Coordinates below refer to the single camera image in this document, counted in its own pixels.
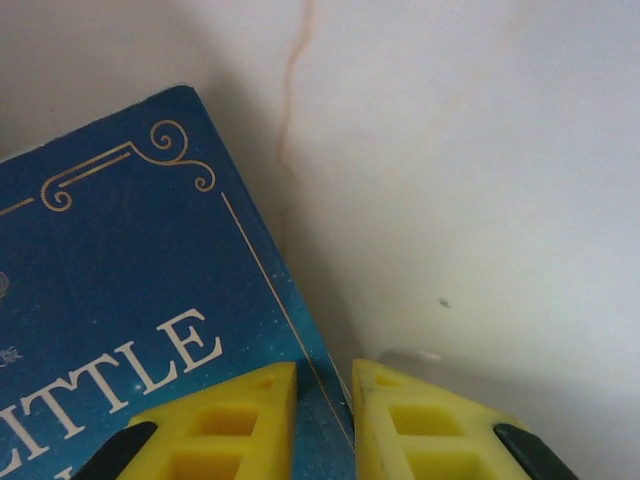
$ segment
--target white lettering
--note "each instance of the white lettering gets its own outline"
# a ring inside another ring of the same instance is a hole
[[[42,455],[44,452],[49,450],[49,447],[43,448],[36,443],[33,437],[29,435],[29,432],[25,430],[25,428],[20,424],[20,422],[18,422],[18,419],[13,414],[13,411],[15,409],[15,405],[11,405],[10,407],[5,408],[4,410],[0,411],[0,418],[7,422],[7,425],[9,425],[11,430],[13,430],[18,438],[22,440],[22,443],[24,443],[25,446],[29,449],[29,452],[31,452],[31,455],[29,455],[27,459],[33,460],[37,456]],[[9,473],[17,470],[18,468],[20,468],[20,466],[22,466],[22,459],[20,458],[18,449],[14,448],[11,450],[11,462],[4,470],[0,471],[0,478],[3,478]]]
[[[73,372],[69,372],[69,380],[71,380],[71,385],[73,385],[73,389],[78,386],[78,377],[82,375],[84,372],[87,372],[91,378],[96,382],[98,388],[102,390],[104,396],[111,403],[111,410],[109,413],[115,413],[118,410],[122,410],[124,407],[129,405],[129,402],[122,402],[113,392],[109,384],[106,382],[102,374],[98,371],[98,365],[101,363],[108,363],[109,365],[118,366],[120,365],[111,355],[103,354],[101,357],[96,358],[93,362],[87,363],[84,367],[79,368],[78,370],[74,370]]]
[[[167,376],[164,377],[163,380],[157,383],[154,383],[154,381],[151,380],[151,377],[145,371],[144,367],[140,363],[140,360],[138,360],[138,357],[136,357],[135,353],[133,353],[133,350],[131,350],[132,346],[133,346],[133,342],[127,342],[124,345],[121,345],[118,348],[116,348],[114,352],[122,353],[125,357],[127,357],[127,360],[129,361],[133,369],[138,374],[138,377],[140,377],[140,380],[142,380],[142,383],[144,383],[144,386],[147,387],[145,391],[142,392],[143,395],[149,395],[151,392],[161,387],[164,387],[167,383],[173,382],[176,378],[178,378],[176,362],[171,360],[169,362],[169,373],[167,374]]]
[[[41,398],[44,401],[44,403],[47,404],[51,412],[58,418],[60,423],[62,423],[64,428],[67,429],[67,434],[64,436],[64,439],[68,440],[74,435],[77,435],[78,433],[83,431],[85,427],[84,426],[78,427],[71,421],[71,419],[66,414],[66,412],[62,409],[58,401],[55,398],[53,398],[53,395],[51,395],[51,390],[53,390],[54,388],[64,388],[66,390],[73,391],[77,387],[78,387],[77,384],[71,385],[65,382],[63,379],[58,378],[55,382],[47,385],[44,388],[41,388],[40,390],[38,390],[35,393],[32,393],[28,397],[21,398],[20,402],[22,403],[22,409],[24,410],[25,415],[31,415],[31,403],[33,403],[33,401],[36,398]]]
[[[55,480],[71,480],[71,470],[71,467],[66,468],[53,478]]]
[[[200,312],[198,312],[195,308],[192,308],[191,310],[183,313],[182,315],[178,315],[175,318],[172,318],[168,322],[163,323],[162,325],[156,328],[156,330],[164,330],[164,332],[167,334],[167,336],[169,337],[173,345],[176,347],[176,350],[178,350],[178,353],[184,360],[184,363],[187,365],[187,368],[184,369],[184,373],[188,373],[191,370],[194,370],[204,365],[205,363],[213,360],[214,358],[217,358],[220,355],[222,355],[222,343],[220,342],[220,337],[216,337],[215,346],[211,353],[209,353],[207,356],[201,358],[198,361],[194,361],[193,358],[191,358],[191,355],[185,348],[185,345],[188,345],[189,343],[195,343],[202,348],[204,347],[204,342],[202,341],[202,339],[200,338],[200,336],[198,335],[198,333],[196,332],[196,330],[193,328],[192,325],[189,325],[189,336],[187,338],[181,339],[180,337],[178,337],[178,334],[173,329],[173,326],[176,323],[181,322],[186,318],[197,318],[200,321],[204,321],[205,319]]]

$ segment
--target brown streak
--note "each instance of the brown streak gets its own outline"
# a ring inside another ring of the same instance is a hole
[[[530,9],[527,4],[521,5],[520,10],[501,32],[500,37],[495,43],[494,53],[498,53],[511,45],[529,22],[538,14],[538,11]],[[473,93],[490,78],[496,61],[497,55],[493,55],[486,64],[479,65],[472,69],[460,90],[448,98],[444,106],[430,123],[426,134],[421,139],[421,146],[429,146],[436,135],[447,128],[454,114],[458,112]]]
[[[289,143],[289,134],[291,123],[293,121],[294,108],[294,88],[293,82],[295,78],[295,69],[298,60],[311,43],[313,34],[313,7],[314,0],[305,0],[304,11],[302,14],[302,28],[298,34],[298,39],[287,59],[287,66],[284,75],[284,101],[282,105],[282,119],[278,131],[278,139],[276,142],[276,165],[280,167],[290,190],[293,190],[295,183],[295,173],[288,162],[287,147]],[[289,224],[289,216],[292,211],[291,207],[284,207],[280,212],[279,226],[282,230],[282,238],[280,241],[280,251],[283,257],[286,257],[287,245],[287,229]]]

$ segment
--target gold ornamental flourish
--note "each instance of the gold ornamental flourish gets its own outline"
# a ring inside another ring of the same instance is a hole
[[[42,188],[40,189],[40,199],[42,200],[42,203],[49,210],[52,210],[54,212],[64,212],[66,210],[69,210],[71,208],[71,205],[73,204],[73,197],[66,190],[68,186],[130,157],[132,153],[135,153],[138,157],[146,162],[162,167],[195,165],[204,168],[207,172],[208,178],[202,176],[197,177],[194,185],[200,192],[206,193],[211,191],[216,183],[216,175],[213,169],[203,161],[184,158],[187,154],[187,150],[189,149],[189,137],[187,136],[187,132],[182,127],[182,125],[180,125],[175,120],[161,120],[157,122],[155,125],[153,125],[149,133],[152,145],[158,150],[168,150],[173,146],[174,139],[172,139],[171,136],[164,134],[158,137],[157,135],[158,128],[164,126],[174,127],[178,130],[178,132],[180,132],[180,135],[182,136],[182,149],[174,158],[171,158],[169,160],[158,160],[152,158],[143,153],[131,140],[129,140],[118,145],[117,147],[107,150],[100,155],[90,158],[89,160],[79,163],[78,165],[71,167],[64,172],[49,178],[46,182],[44,182]],[[78,173],[76,175],[73,175],[71,178],[60,181],[72,174],[75,174],[76,172]],[[57,191],[53,193],[52,199],[51,193],[49,192],[50,189],[57,189]]]

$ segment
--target starry pattern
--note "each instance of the starry pattern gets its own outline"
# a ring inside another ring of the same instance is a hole
[[[191,93],[160,94],[0,165],[0,199],[11,203],[38,191],[42,179],[32,175],[35,164],[46,178],[123,138],[134,136],[136,144],[144,145],[149,129],[140,126],[166,116],[185,127],[192,151],[214,168],[213,191],[193,188],[200,174],[195,167],[160,168],[132,160],[74,184],[74,206],[68,212],[55,214],[36,205],[0,219],[0,269],[11,278],[10,295],[0,307],[1,340],[23,356],[0,371],[0,410],[16,406],[16,419],[38,445],[49,449],[27,461],[29,450],[0,420],[0,471],[9,465],[13,448],[23,465],[7,480],[52,479],[69,466],[75,471],[138,412],[269,363],[295,361],[299,406],[294,478],[352,478],[351,422],[324,343]],[[222,192],[302,338],[328,399]],[[188,355],[194,362],[206,357],[216,338],[223,353],[185,373],[183,356],[158,327],[190,309],[205,319],[187,318],[173,327],[180,339],[192,332],[199,337],[185,346]],[[172,369],[177,378],[145,395],[142,379],[115,352],[128,342],[153,382]],[[41,398],[25,414],[21,398],[58,378],[69,383],[69,372],[103,354],[113,361],[99,364],[98,370],[126,407],[109,413],[111,403],[85,372],[76,385],[51,391],[83,431],[65,439],[67,429]]]

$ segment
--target wall stain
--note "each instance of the wall stain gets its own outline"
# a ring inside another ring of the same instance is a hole
[[[281,232],[280,253],[286,259],[288,251],[288,230],[289,221],[293,212],[292,199],[296,187],[296,176],[288,155],[289,135],[293,121],[295,107],[294,79],[298,60],[304,54],[311,43],[313,36],[313,12],[315,0],[305,0],[302,13],[302,25],[298,38],[293,46],[293,50],[287,59],[284,75],[284,102],[282,105],[282,119],[278,129],[278,139],[276,142],[276,166],[281,170],[288,189],[288,205],[284,205],[278,215],[278,224]]]
[[[463,86],[448,98],[444,106],[435,115],[433,121],[427,128],[427,132],[422,137],[420,145],[413,148],[412,152],[429,147],[436,135],[449,126],[451,118],[464,106],[473,93],[490,78],[499,58],[498,53],[509,45],[512,45],[521,35],[525,27],[529,25],[539,13],[540,10],[536,5],[531,5],[527,1],[520,3],[518,11],[514,14],[513,18],[507,22],[495,42],[493,55],[487,62],[471,70]]]

